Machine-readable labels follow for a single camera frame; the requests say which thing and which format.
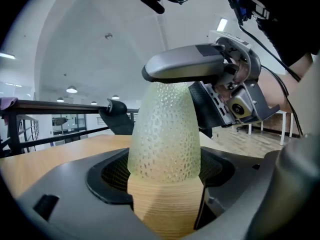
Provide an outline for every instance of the white ceiling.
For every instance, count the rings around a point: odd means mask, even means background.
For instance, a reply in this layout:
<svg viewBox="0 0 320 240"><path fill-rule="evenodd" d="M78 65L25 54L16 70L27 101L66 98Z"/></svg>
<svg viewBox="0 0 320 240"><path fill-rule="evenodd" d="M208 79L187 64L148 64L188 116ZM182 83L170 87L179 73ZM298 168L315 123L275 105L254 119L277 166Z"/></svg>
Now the white ceiling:
<svg viewBox="0 0 320 240"><path fill-rule="evenodd" d="M208 42L221 17L229 20L227 32L240 35L227 0L162 2L166 11L158 15L140 0L77 0L45 50L41 99L50 100L48 92L64 96L74 85L84 103L103 103L114 94L123 101L141 100L149 84L141 70L153 55ZM253 20L247 27L264 38ZM107 33L113 38L105 39Z"/></svg>

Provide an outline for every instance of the perforated lattice pattern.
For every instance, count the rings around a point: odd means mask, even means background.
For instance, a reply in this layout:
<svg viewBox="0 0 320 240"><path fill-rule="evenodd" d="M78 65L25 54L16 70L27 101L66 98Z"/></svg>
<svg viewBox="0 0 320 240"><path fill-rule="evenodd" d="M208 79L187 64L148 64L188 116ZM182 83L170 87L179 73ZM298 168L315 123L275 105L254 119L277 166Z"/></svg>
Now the perforated lattice pattern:
<svg viewBox="0 0 320 240"><path fill-rule="evenodd" d="M104 167L101 171L101 178L117 190L127 192L128 178L128 155L125 155Z"/></svg>
<svg viewBox="0 0 320 240"><path fill-rule="evenodd" d="M159 182L181 182L199 175L200 160L198 122L187 85L152 83L134 126L129 171Z"/></svg>

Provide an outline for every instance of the table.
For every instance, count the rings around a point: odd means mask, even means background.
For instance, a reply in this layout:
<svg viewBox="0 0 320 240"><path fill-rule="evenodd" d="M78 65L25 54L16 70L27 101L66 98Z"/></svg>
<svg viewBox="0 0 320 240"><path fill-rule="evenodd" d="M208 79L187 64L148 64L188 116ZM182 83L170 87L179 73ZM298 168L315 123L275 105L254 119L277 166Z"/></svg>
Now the table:
<svg viewBox="0 0 320 240"><path fill-rule="evenodd" d="M201 146L228 152L199 133ZM12 195L17 198L52 168L70 161L128 148L129 135L102 134L48 149L0 159L0 171ZM203 184L199 177L173 184L148 183L130 175L128 193L134 199L134 213L163 239L180 239L192 233Z"/></svg>
<svg viewBox="0 0 320 240"><path fill-rule="evenodd" d="M199 133L201 146L228 152L224 146ZM17 198L52 168L103 152L130 147L130 135L101 134L36 152L0 159L0 171L13 197Z"/></svg>
<svg viewBox="0 0 320 240"><path fill-rule="evenodd" d="M282 131L281 131L281 139L280 139L280 145L283 146L284 145L284 140L285 140L285 134L286 134L286 114L287 112L284 112L282 110L279 110L278 112L276 112L276 114L282 114ZM290 117L290 132L289 132L289 137L292 137L292 132L293 132L293 128L294 128L294 114L290 113L291 117ZM261 122L261 131L264 130L264 122ZM249 130L248 130L248 134L251 135L251 131L252 131L252 124L249 124Z"/></svg>

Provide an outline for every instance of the black cable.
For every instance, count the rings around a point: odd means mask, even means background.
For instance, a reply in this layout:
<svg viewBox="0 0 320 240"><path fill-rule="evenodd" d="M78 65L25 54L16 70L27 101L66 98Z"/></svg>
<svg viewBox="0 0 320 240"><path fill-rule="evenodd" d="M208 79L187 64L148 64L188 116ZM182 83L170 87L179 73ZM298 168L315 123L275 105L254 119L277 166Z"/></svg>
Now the black cable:
<svg viewBox="0 0 320 240"><path fill-rule="evenodd" d="M291 68L289 68L286 64L284 64L280 59L278 59L271 51L268 50L268 48L260 41L258 40L253 34L251 34L250 32L246 31L241 25L239 25L239 28L241 31L243 31L244 33L246 33L249 37L251 37L254 41L256 41L263 49L266 50L267 53L269 53L272 57L274 57L276 59L277 62L279 62L281 64L281 66L284 67L284 69L286 71L288 71L288 73L297 81L299 82L301 80L300 76L298 76L296 74L296 72L294 72Z"/></svg>
<svg viewBox="0 0 320 240"><path fill-rule="evenodd" d="M269 73L272 74L272 76L276 79L276 81L279 83L282 91L283 91L283 94L292 110L292 113L293 113L293 117L294 117L294 120L295 120L295 123L296 123L296 127L298 129L298 132L299 132L299 135L300 136L303 136L303 132L302 132L302 129L301 129L301 126L300 126L300 123L299 123L299 119L298 119L298 115L294 109L294 107L292 106L292 104L290 103L289 99L288 99L288 95L289 95L289 92L288 92L288 89L285 85L285 83L282 81L282 79L276 74L274 73L273 71L271 71L269 68L267 68L266 66L264 65L261 65L262 68L266 69Z"/></svg>

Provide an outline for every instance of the black metal railing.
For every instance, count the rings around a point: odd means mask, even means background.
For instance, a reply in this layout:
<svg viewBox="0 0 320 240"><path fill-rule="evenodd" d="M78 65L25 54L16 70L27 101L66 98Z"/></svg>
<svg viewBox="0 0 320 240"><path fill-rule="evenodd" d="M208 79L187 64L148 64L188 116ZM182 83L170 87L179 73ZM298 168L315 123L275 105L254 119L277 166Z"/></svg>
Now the black metal railing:
<svg viewBox="0 0 320 240"><path fill-rule="evenodd" d="M131 112L131 113L127 113L127 115L128 115L128 117L130 118L130 120L132 122L134 122L134 123L136 122L138 113ZM96 120L97 120L97 124L99 126L105 126L106 125L105 121L101 117L97 117Z"/></svg>
<svg viewBox="0 0 320 240"><path fill-rule="evenodd" d="M24 142L28 142L31 138L32 141L35 141L39 138L39 123L37 119L34 119L33 117L30 117L28 115L20 114L17 116L17 120L20 120L20 128L21 131L19 131L19 135L23 133L24 135Z"/></svg>
<svg viewBox="0 0 320 240"><path fill-rule="evenodd" d="M46 101L31 101L31 100L18 100L11 107L0 110L0 115L6 118L8 121L8 139L2 142L0 146L0 157L15 156L25 152L24 149L30 147L35 147L41 144L53 143L57 141L62 141L66 139L78 140L80 136L88 135L100 131L109 129L108 126L86 130L76 133L70 133L65 135L54 136L50 138L38 139L39 126L38 124L33 124L31 128L23 128L20 130L20 117L27 117L26 115L59 115L59 114L99 114L101 111L107 111L109 108L104 106L94 106L94 105L80 105L80 104L68 104L68 103L56 103L56 102L46 102ZM134 114L138 113L138 109L127 109L127 113L130 114L130 119L132 122L135 121ZM28 129L33 129L31 136L25 136L25 142L20 142L19 135L25 134ZM4 152L3 148L9 146L9 152Z"/></svg>

